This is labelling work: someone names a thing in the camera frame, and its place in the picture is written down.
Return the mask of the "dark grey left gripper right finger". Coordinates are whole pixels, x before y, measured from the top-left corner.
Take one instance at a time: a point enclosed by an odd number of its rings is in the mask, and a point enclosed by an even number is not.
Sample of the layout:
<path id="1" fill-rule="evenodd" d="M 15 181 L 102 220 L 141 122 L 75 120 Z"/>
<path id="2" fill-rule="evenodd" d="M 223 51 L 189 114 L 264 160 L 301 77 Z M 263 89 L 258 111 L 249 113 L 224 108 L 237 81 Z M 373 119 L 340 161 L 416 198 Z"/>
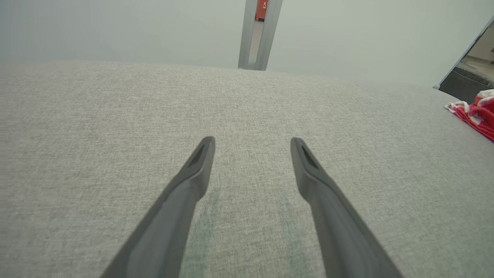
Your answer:
<path id="1" fill-rule="evenodd" d="M 291 139 L 291 157 L 298 191 L 311 207 L 327 278 L 403 278 L 303 139 Z"/>

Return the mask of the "red fire sign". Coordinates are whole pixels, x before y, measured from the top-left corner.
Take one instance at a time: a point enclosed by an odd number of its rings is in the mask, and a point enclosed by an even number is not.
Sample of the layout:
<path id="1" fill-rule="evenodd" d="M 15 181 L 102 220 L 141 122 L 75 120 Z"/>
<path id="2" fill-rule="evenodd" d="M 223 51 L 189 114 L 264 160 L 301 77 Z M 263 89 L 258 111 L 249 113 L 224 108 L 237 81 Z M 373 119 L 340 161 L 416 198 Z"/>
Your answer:
<path id="1" fill-rule="evenodd" d="M 269 0 L 257 0 L 255 21 L 263 22 L 265 20 L 268 1 Z"/>

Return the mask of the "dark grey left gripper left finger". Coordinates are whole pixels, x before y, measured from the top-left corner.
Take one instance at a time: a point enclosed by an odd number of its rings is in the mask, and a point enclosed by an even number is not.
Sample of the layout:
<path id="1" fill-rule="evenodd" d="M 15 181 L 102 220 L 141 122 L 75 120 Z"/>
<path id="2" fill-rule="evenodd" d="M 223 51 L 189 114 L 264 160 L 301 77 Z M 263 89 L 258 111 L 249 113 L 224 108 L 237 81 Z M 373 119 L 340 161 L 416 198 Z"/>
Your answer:
<path id="1" fill-rule="evenodd" d="M 178 278 L 196 204 L 205 195 L 215 138 L 204 137 L 122 245 L 101 278 Z"/>

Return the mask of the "red shorts with white trim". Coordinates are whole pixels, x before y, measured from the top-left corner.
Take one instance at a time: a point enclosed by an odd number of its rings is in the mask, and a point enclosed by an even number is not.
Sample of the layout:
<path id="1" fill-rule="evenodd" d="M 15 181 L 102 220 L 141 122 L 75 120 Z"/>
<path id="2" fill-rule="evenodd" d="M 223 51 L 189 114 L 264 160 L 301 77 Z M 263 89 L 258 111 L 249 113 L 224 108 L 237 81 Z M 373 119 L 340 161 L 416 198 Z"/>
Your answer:
<path id="1" fill-rule="evenodd" d="M 494 142 L 494 89 L 480 91 L 472 104 L 454 102 L 445 109 Z"/>

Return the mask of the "grey metal partition post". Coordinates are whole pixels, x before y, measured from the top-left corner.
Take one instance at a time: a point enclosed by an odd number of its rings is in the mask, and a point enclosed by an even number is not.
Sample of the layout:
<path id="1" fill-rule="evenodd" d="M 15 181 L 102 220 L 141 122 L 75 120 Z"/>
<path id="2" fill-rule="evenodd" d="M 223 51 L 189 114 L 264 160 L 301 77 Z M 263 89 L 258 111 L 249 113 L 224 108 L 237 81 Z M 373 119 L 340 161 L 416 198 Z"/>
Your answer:
<path id="1" fill-rule="evenodd" d="M 267 69 L 282 3 L 283 0 L 268 0 L 254 70 L 265 71 Z"/>
<path id="2" fill-rule="evenodd" d="M 254 21 L 258 0 L 245 0 L 245 14 L 242 25 L 238 68 L 247 70 L 249 67 L 249 54 L 252 46 Z"/>

